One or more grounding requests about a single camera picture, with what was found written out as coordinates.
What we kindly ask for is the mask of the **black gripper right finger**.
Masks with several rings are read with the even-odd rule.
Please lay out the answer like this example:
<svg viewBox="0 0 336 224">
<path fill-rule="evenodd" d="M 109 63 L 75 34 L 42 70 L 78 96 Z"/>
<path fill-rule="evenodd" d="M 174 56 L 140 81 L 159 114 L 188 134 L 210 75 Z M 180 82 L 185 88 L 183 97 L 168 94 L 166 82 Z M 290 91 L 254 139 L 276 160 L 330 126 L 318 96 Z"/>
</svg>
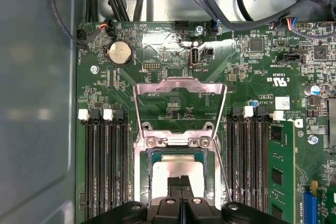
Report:
<svg viewBox="0 0 336 224">
<path fill-rule="evenodd" d="M 218 210 L 205 198 L 195 198 L 188 176 L 182 176 L 182 195 L 187 223 L 283 223 L 272 215 L 239 202 L 229 202 Z"/>
</svg>

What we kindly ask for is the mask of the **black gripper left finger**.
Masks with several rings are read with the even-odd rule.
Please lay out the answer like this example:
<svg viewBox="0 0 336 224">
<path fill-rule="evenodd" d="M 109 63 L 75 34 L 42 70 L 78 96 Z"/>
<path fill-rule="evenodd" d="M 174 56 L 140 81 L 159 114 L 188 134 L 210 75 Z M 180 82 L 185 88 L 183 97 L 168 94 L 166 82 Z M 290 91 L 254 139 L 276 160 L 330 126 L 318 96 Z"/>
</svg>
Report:
<svg viewBox="0 0 336 224">
<path fill-rule="evenodd" d="M 167 179 L 166 197 L 155 198 L 150 206 L 129 201 L 100 214 L 86 223 L 180 223 L 182 205 L 182 179 Z"/>
</svg>

